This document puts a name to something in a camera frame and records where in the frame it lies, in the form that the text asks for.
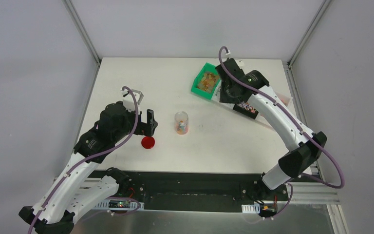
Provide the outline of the clear plastic jar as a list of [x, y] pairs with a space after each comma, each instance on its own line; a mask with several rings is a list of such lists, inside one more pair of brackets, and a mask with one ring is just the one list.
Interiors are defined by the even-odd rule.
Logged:
[[185, 135], [188, 132], [189, 119], [188, 114], [184, 111], [177, 112], [174, 115], [175, 131], [179, 135]]

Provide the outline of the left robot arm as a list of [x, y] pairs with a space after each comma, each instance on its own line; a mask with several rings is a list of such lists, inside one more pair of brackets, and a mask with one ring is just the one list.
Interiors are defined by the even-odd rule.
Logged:
[[121, 101], [106, 106], [94, 126], [80, 137], [67, 166], [47, 194], [35, 205], [20, 210], [19, 216], [30, 225], [28, 233], [69, 234], [82, 216], [100, 201], [128, 193], [130, 176], [111, 167], [97, 185], [76, 194], [106, 156], [123, 146], [132, 135], [153, 136], [158, 126], [154, 111], [147, 110], [146, 122], [142, 122], [141, 114]]

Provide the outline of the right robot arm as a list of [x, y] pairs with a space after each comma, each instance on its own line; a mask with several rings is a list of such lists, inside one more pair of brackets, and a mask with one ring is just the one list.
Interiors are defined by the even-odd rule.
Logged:
[[267, 120], [288, 149], [288, 153], [257, 183], [258, 196], [268, 200], [281, 184], [301, 175], [318, 159], [319, 150], [312, 142], [324, 146], [327, 137], [299, 122], [259, 71], [245, 74], [232, 58], [216, 66], [216, 71], [221, 78], [220, 102], [248, 103]]

